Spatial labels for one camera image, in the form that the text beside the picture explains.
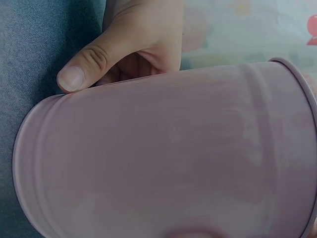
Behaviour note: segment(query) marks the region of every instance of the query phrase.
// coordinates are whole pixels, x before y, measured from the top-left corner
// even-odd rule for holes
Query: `pink painted surface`
[[[284,66],[218,66],[42,101],[17,137],[14,181],[47,238],[298,238],[316,144]]]

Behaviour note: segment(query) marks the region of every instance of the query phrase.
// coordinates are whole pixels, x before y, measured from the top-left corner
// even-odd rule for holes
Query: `bucket rim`
[[[269,62],[275,62],[275,63],[279,63],[283,65],[294,75],[299,85],[301,86],[307,98],[308,104],[312,110],[312,114],[313,114],[314,122],[315,122],[315,131],[317,132],[317,101],[304,76],[301,74],[301,72],[296,68],[294,64],[292,64],[290,61],[284,58],[274,57],[274,58],[271,58]],[[300,238],[306,238],[309,235],[316,218],[317,218],[317,190],[315,193],[315,203],[312,209],[311,217],[309,218],[306,228],[304,229],[303,234],[301,235]]]

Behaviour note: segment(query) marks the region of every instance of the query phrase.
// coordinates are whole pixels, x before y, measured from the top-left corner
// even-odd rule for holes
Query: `blue denim surface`
[[[19,126],[56,75],[100,35],[106,0],[0,0],[0,238],[41,237],[27,221],[12,180]]]

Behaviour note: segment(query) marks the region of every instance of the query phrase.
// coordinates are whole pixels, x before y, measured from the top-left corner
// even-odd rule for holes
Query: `finger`
[[[129,22],[112,24],[84,47],[58,73],[57,83],[66,92],[88,88],[125,56],[139,50],[139,32]]]
[[[314,222],[311,232],[307,238],[316,238],[317,237],[317,219]]]

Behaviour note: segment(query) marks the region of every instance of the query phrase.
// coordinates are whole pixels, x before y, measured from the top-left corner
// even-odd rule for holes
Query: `pastel patterned fabric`
[[[316,0],[187,0],[181,69],[291,61],[317,92]]]

